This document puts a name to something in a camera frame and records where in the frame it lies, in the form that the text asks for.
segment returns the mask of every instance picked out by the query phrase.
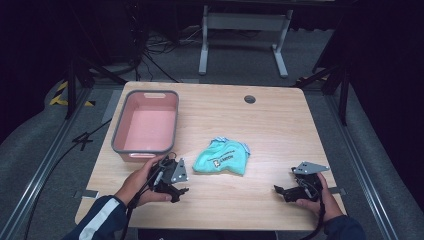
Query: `wooden table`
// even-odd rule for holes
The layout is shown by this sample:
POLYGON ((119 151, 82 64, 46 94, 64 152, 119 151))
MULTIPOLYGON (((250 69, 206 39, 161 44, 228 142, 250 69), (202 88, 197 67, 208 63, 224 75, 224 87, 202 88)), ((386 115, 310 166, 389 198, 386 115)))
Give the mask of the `wooden table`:
MULTIPOLYGON (((179 94, 173 152, 185 158, 190 191, 177 203, 149 203, 137 208, 130 227, 169 229, 313 230, 317 218, 286 203, 273 185, 296 187, 291 167, 302 161, 328 166, 303 92, 295 88, 182 83, 125 85, 87 189, 114 194, 125 178, 142 166, 124 162, 112 150, 111 139, 126 94, 134 89, 174 90, 179 94), (253 104, 244 97, 256 98, 253 104), (246 173, 196 174, 196 157, 217 136, 247 143, 251 150, 246 173)), ((331 171, 323 173, 335 186, 331 171)), ((335 196, 341 208, 339 195, 335 196)), ((82 199, 79 222, 94 199, 82 199)))

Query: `metal frame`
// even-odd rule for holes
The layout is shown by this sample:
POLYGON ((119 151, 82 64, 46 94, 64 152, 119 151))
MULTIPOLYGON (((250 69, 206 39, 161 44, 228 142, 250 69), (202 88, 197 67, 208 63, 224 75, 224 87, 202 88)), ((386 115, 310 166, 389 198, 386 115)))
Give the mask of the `metal frame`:
POLYGON ((288 10, 285 15, 240 14, 240 13, 209 13, 208 6, 203 8, 202 33, 203 42, 200 52, 199 74, 205 75, 208 64, 208 30, 209 29, 237 29, 279 31, 277 44, 272 45, 278 71, 282 78, 287 78, 287 68, 284 64, 281 49, 290 25, 293 10, 288 10))

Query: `pink tray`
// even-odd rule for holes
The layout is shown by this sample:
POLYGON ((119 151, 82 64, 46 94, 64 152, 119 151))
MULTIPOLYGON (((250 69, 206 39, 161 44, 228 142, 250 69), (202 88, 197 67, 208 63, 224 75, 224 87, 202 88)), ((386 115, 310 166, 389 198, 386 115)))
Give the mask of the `pink tray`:
POLYGON ((145 161, 174 146, 178 114, 174 91, 135 90, 128 93, 112 148, 124 161, 145 161))

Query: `sleeve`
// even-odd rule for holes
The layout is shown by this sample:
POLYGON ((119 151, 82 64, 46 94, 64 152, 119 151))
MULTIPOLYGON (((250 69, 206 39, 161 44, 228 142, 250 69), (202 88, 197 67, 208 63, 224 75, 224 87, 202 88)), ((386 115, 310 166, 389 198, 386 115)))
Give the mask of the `sleeve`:
POLYGON ((324 233, 327 240, 365 240, 361 224, 346 215, 335 217, 325 223, 324 233))
POLYGON ((63 239, 115 239, 126 225, 126 206, 115 196, 97 199, 81 222, 63 239))

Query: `towel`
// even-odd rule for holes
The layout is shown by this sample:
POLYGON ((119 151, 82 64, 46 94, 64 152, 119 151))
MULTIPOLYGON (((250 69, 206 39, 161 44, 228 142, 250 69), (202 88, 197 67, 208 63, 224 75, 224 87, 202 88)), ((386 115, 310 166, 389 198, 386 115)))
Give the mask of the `towel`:
POLYGON ((244 175, 250 150, 247 144, 226 137, 212 139, 208 148, 203 150, 193 165, 193 170, 215 173, 228 170, 244 175))

